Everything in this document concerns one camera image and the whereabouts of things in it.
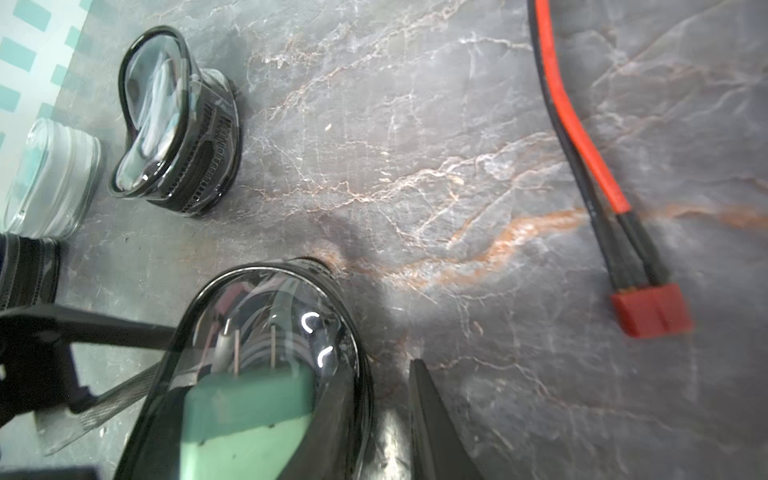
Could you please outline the green charger cube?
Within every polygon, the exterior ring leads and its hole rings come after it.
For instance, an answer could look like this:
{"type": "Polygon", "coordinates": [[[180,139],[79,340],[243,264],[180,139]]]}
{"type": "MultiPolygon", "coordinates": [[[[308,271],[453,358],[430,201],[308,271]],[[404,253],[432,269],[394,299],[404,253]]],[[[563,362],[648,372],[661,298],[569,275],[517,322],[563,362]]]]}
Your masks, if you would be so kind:
{"type": "Polygon", "coordinates": [[[314,416],[328,336],[275,323],[193,337],[196,367],[182,389],[182,479],[275,479],[314,416]]]}

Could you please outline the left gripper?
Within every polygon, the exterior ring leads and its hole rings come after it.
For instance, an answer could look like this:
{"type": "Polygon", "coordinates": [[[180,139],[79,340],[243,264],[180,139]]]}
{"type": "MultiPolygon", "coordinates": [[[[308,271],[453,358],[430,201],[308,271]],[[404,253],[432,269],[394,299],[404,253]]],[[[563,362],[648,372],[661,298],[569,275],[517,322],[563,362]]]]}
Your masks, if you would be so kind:
{"type": "Polygon", "coordinates": [[[124,320],[55,304],[1,314],[1,422],[32,413],[51,455],[149,396],[153,365],[94,395],[78,379],[74,343],[165,350],[172,327],[124,320]]]}

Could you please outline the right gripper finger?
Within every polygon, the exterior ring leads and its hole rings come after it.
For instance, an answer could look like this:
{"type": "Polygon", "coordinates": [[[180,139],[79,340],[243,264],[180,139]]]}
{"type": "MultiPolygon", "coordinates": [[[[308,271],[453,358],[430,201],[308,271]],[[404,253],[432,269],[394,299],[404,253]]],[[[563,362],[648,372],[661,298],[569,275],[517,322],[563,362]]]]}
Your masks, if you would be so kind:
{"type": "Polygon", "coordinates": [[[409,416],[413,479],[481,479],[426,364],[410,362],[409,416]]]}

